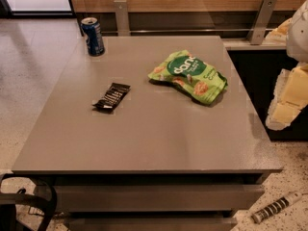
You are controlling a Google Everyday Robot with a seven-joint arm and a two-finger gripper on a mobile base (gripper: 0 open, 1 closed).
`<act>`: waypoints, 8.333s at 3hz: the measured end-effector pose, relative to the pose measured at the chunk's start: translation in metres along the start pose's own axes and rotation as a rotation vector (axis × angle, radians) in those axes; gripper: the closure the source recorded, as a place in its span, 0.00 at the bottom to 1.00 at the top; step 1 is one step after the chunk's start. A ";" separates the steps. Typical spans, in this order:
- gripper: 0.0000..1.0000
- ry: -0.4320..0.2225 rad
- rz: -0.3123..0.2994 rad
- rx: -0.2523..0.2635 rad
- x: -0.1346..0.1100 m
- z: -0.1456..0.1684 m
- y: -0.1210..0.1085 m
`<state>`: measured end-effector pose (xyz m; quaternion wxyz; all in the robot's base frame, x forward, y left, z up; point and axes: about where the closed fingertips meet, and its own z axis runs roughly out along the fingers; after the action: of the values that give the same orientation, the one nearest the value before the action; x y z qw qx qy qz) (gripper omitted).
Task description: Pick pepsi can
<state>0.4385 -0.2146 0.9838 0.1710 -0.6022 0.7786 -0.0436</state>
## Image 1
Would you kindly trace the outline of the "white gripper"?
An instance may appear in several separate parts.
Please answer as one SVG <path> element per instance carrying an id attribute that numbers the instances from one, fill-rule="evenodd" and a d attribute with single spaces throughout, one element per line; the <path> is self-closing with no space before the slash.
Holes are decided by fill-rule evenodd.
<path id="1" fill-rule="evenodd" d="M 268 43 L 285 43 L 287 54 L 299 62 L 308 62 L 308 0 L 265 37 Z M 308 105 L 308 64 L 292 70 L 282 69 L 277 77 L 270 102 L 266 126 L 279 131 L 290 126 Z"/>

